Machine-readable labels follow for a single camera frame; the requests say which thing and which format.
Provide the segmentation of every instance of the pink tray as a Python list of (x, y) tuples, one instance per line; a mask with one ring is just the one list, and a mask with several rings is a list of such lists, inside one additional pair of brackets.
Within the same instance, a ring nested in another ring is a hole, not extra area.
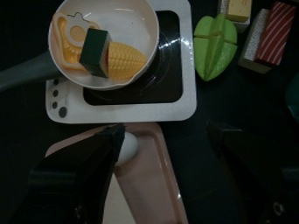
[[(56, 143), (47, 151), (76, 143), (107, 126), (95, 128)], [(164, 143), (164, 135), (155, 122), (125, 123), (125, 131), (139, 142), (135, 157), (116, 167), (116, 180), (137, 224), (187, 224), (181, 195)]]

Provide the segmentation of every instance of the black surface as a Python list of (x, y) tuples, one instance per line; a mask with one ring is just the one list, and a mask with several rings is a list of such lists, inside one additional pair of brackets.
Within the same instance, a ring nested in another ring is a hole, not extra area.
[[(216, 16), (218, 1), (190, 2), (195, 27), (203, 16)], [(254, 0), (252, 17), (272, 2)], [(0, 69), (47, 50), (48, 24), (60, 3), (57, 0), (0, 1)], [(210, 82), (196, 74), (198, 109), (192, 117), (181, 122), (159, 122), (191, 224), (240, 223), (234, 188), (206, 136), (210, 119), (278, 144), (299, 146), (299, 127), (284, 98), (287, 85), (298, 73), (298, 23), (296, 12), (282, 64), (264, 75), (236, 66), (248, 30), (239, 34), (236, 57), (223, 74)], [(0, 222), (4, 224), (24, 197), (28, 172), (49, 146), (99, 126), (51, 121), (44, 97), (44, 82), (0, 94)]]

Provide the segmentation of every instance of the green toy vegetable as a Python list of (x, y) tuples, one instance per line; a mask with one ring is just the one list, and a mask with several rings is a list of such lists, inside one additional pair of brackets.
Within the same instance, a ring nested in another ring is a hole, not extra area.
[(227, 68), (238, 50), (238, 30), (219, 14), (203, 17), (194, 31), (195, 68), (204, 81), (216, 78)]

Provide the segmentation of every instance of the gray handle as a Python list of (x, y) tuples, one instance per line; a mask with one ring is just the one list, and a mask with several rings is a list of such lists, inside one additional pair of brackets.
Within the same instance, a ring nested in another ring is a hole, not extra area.
[(35, 81), (47, 81), (61, 76), (55, 66), (49, 51), (24, 63), (0, 72), (0, 93), (8, 88), (21, 86)]

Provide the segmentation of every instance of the toy food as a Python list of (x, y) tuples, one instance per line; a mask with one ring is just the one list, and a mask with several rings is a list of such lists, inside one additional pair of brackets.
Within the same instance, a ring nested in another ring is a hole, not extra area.
[(80, 52), (88, 28), (99, 29), (99, 25), (83, 19), (79, 12), (65, 15), (56, 12), (52, 17), (55, 37), (60, 49), (60, 63), (65, 68), (84, 69), (80, 61)]
[(88, 29), (79, 63), (89, 74), (113, 80), (131, 79), (145, 62), (139, 50), (111, 40), (108, 31)]
[(204, 81), (216, 78), (238, 50), (238, 31), (224, 14), (203, 17), (194, 31), (195, 68)]
[(107, 73), (113, 80), (129, 79), (145, 65), (147, 58), (132, 46), (109, 42)]

